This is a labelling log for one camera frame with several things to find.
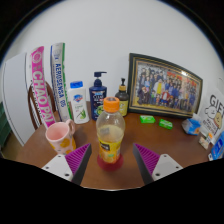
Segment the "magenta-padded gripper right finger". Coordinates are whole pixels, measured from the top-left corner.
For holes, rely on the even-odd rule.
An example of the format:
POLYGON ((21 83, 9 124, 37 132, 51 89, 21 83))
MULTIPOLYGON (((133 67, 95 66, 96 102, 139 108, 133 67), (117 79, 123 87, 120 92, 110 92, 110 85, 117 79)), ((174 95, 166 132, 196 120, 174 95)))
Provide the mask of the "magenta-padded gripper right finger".
POLYGON ((159 155, 136 143, 133 144, 133 154, 145 185, 182 169, 168 154, 159 155))

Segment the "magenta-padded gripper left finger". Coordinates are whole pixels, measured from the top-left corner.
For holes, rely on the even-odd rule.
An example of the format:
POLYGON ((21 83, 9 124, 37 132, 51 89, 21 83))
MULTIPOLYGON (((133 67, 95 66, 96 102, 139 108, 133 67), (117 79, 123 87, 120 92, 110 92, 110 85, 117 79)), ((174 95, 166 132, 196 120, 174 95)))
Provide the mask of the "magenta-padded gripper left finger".
POLYGON ((86 144, 67 155, 56 155, 42 169, 80 185, 91 154, 91 145, 86 144))

